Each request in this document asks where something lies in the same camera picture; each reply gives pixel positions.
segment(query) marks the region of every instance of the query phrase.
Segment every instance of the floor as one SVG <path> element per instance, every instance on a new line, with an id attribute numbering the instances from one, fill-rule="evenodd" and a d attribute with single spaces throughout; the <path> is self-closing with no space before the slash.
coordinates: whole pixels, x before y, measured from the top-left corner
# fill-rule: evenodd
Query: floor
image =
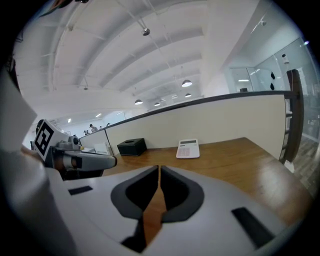
<path id="1" fill-rule="evenodd" d="M 315 197 L 320 187 L 319 143 L 302 136 L 298 153 L 293 160 L 294 175 Z"/>

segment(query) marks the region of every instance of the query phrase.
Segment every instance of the white calculator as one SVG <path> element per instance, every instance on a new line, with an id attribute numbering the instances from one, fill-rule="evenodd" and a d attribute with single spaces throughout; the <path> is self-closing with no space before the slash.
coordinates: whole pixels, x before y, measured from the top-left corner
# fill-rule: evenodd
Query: white calculator
<path id="1" fill-rule="evenodd" d="M 176 158 L 200 157 L 199 144 L 196 138 L 182 139 L 179 141 Z"/>

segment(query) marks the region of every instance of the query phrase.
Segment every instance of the wooden desk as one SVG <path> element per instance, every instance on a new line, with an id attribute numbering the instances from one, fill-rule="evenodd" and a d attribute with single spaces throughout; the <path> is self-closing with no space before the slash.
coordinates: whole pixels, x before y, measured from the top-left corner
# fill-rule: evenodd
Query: wooden desk
<path id="1" fill-rule="evenodd" d="M 312 197 L 298 179 L 277 159 L 247 138 L 203 144 L 200 157 L 177 159 L 177 147 L 148 149 L 140 156 L 118 154 L 117 166 L 103 175 L 127 172 L 144 166 L 166 165 L 229 182 L 277 214 L 287 225 L 302 219 Z M 143 213 L 147 244 L 161 229 L 166 211 L 160 183 Z"/>

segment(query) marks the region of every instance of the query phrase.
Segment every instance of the glass wall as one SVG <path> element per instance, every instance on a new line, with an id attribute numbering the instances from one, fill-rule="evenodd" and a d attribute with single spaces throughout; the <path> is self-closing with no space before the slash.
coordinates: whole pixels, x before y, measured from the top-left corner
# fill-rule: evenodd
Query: glass wall
<path id="1" fill-rule="evenodd" d="M 254 91 L 247 68 L 230 68 L 230 70 L 237 93 Z"/>
<path id="2" fill-rule="evenodd" d="M 230 68 L 237 92 L 291 90 L 287 71 L 299 72 L 304 99 L 303 135 L 319 141 L 320 136 L 320 70 L 307 41 L 298 38 L 255 67 Z"/>

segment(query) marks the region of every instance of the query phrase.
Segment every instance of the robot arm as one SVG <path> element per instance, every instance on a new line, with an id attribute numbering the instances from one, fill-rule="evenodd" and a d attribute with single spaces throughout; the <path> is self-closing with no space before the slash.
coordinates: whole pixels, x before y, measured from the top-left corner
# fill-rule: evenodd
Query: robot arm
<path id="1" fill-rule="evenodd" d="M 69 136 L 46 119 L 42 122 L 34 140 L 35 151 L 46 167 L 83 172 L 109 169 L 117 165 L 112 155 L 81 152 L 79 139 Z"/>

